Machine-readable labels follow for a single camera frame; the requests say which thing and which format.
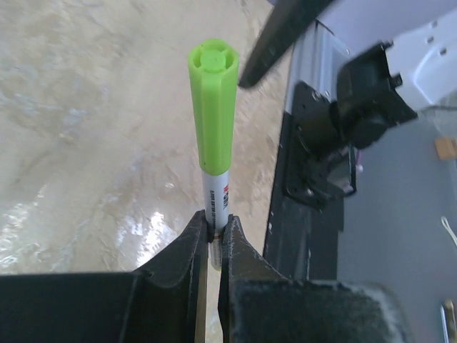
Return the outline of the green marker cap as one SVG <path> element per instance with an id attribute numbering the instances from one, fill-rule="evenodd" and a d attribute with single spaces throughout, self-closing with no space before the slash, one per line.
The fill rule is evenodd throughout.
<path id="1" fill-rule="evenodd" d="M 231 166 L 239 55 L 221 39 L 207 39 L 188 57 L 199 164 L 217 176 Z"/>

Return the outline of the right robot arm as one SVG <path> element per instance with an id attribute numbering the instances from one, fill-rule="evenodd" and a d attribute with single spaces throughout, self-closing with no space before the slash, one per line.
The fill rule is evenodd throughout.
<path id="1" fill-rule="evenodd" d="M 332 5 L 332 1 L 278 1 L 238 82 L 250 89 Z M 365 149 L 393 126 L 456 90 L 456 8 L 380 41 L 345 63 L 336 100 L 301 124 L 305 148 L 326 155 L 346 145 Z"/>

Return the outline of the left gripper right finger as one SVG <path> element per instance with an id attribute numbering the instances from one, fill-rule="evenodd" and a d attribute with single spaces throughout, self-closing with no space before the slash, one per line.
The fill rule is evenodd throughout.
<path id="1" fill-rule="evenodd" d="M 392 292 L 379 284 L 301 281 L 278 273 L 238 216 L 224 231 L 219 319 L 224 342 L 414 342 Z"/>

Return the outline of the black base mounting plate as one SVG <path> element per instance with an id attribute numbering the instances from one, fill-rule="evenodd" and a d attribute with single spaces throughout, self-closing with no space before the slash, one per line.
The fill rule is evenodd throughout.
<path id="1" fill-rule="evenodd" d="M 291 99 L 283 113 L 263 257 L 289 279 L 335 280 L 343 201 L 356 192 L 358 153 L 345 146 L 322 159 L 312 156 L 304 127 L 330 103 L 303 81 Z"/>

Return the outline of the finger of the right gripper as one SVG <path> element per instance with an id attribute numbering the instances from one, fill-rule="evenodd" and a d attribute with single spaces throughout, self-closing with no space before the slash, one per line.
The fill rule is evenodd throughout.
<path id="1" fill-rule="evenodd" d="M 246 60 L 238 85 L 241 88 L 257 85 L 332 4 L 333 0 L 277 1 Z"/>

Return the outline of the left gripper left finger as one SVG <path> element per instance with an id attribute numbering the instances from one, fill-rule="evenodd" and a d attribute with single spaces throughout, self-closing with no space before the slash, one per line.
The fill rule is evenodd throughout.
<path id="1" fill-rule="evenodd" d="M 196 212 L 131 272 L 1 277 L 3 342 L 203 342 L 208 248 Z"/>

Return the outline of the white marker pen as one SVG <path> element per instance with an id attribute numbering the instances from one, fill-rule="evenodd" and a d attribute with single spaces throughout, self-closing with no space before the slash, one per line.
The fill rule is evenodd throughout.
<path id="1" fill-rule="evenodd" d="M 229 220 L 229 170 L 216 176 L 202 171 L 202 179 L 211 265 L 221 271 L 224 229 Z"/>

